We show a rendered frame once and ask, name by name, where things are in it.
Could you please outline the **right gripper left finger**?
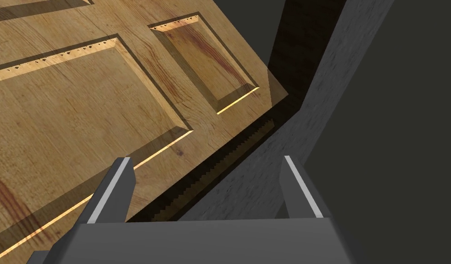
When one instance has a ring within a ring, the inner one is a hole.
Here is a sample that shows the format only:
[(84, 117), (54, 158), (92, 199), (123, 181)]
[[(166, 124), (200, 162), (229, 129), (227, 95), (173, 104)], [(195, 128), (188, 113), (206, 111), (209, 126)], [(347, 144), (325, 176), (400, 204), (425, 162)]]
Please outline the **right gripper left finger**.
[(135, 184), (132, 159), (116, 158), (78, 217), (77, 224), (125, 222)]

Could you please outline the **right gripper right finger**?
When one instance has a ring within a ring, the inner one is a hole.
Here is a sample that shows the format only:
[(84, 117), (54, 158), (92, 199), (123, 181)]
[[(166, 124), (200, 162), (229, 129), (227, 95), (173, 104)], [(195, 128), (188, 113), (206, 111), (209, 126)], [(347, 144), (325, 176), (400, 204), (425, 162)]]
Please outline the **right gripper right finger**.
[(279, 183), (289, 218), (330, 218), (332, 216), (304, 167), (290, 155), (283, 157)]

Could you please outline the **brown wooden panelled door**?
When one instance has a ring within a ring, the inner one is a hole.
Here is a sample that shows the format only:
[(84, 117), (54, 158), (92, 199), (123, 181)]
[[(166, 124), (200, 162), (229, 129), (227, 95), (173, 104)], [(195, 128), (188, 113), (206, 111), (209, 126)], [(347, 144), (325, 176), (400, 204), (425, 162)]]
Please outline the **brown wooden panelled door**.
[(0, 264), (50, 249), (116, 158), (132, 217), (286, 96), (213, 0), (0, 0)]

